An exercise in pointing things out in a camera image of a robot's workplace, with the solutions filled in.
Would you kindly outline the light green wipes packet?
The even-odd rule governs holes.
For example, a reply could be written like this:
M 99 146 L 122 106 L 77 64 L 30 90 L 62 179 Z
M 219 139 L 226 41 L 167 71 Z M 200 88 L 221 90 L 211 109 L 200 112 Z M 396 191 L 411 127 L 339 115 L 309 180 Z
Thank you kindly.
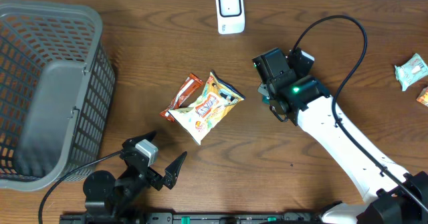
M 409 86 L 427 76 L 427 64 L 417 53 L 402 66 L 395 66 L 396 79 L 404 92 Z

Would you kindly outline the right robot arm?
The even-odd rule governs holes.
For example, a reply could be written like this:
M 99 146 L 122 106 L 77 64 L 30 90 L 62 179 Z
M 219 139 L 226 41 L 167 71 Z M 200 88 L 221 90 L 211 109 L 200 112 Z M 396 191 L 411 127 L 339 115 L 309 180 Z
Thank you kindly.
M 275 48 L 253 59 L 258 91 L 281 122 L 291 121 L 317 140 L 349 176 L 363 205 L 335 204 L 323 223 L 426 223 L 427 173 L 410 174 L 382 153 L 332 103 L 327 88 L 309 74 L 314 58 Z

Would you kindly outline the teal mouthwash bottle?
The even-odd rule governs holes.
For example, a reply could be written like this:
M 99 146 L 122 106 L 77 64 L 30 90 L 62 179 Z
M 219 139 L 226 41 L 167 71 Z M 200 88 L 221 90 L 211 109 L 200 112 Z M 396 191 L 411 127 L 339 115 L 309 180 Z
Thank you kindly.
M 269 100 L 269 98 L 268 98 L 267 96 L 263 96 L 263 97 L 262 97 L 262 102 L 263 102 L 264 104 L 269 104 L 269 103 L 270 103 L 270 100 Z

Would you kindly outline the yellow snack bag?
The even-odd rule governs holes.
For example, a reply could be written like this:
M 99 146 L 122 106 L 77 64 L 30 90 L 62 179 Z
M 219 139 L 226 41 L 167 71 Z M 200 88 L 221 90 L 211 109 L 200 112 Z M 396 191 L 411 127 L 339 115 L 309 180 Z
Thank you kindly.
M 168 113 L 201 145 L 211 129 L 244 100 L 243 94 L 211 71 L 201 95 L 193 103 Z

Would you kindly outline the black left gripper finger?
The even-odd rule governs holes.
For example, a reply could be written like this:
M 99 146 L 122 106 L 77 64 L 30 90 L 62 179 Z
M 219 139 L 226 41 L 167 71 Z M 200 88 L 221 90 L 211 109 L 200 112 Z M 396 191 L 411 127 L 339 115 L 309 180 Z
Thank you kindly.
M 123 147 L 135 147 L 139 142 L 141 142 L 143 140 L 147 140 L 149 142 L 152 142 L 153 139 L 155 138 L 155 136 L 156 136 L 156 130 L 153 130 L 149 133 L 127 139 L 122 144 L 122 146 Z
M 166 169 L 163 177 L 164 184 L 176 184 L 181 167 L 187 157 L 187 151 L 178 156 Z

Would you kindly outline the orange tissue pack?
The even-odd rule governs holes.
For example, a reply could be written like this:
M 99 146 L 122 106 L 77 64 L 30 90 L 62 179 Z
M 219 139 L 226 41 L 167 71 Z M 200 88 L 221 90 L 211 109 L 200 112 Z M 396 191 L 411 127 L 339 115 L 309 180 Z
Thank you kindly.
M 417 101 L 424 106 L 428 106 L 428 87 L 422 89 L 421 93 L 417 97 Z

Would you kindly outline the red brown snack bar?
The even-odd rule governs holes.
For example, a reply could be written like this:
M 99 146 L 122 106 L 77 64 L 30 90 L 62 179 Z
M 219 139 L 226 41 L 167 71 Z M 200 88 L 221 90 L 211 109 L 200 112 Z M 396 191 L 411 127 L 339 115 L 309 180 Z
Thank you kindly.
M 179 88 L 179 91 L 175 94 L 169 106 L 163 110 L 160 115 L 168 120 L 174 122 L 175 119 L 169 113 L 170 110 L 179 108 L 191 95 L 193 95 L 201 86 L 203 81 L 198 78 L 195 74 L 190 73 L 183 85 Z

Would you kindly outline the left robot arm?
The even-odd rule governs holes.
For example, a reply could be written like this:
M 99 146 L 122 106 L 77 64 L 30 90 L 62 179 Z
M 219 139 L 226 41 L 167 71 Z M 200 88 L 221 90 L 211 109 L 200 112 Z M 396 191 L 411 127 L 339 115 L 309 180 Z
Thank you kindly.
M 158 148 L 152 143 L 156 132 L 129 138 L 122 144 L 119 157 L 126 170 L 116 179 L 108 171 L 96 171 L 86 178 L 83 191 L 86 196 L 85 223 L 145 223 L 141 211 L 132 207 L 141 192 L 152 187 L 172 189 L 178 179 L 187 152 L 179 155 L 160 175 L 151 165 L 158 156 Z

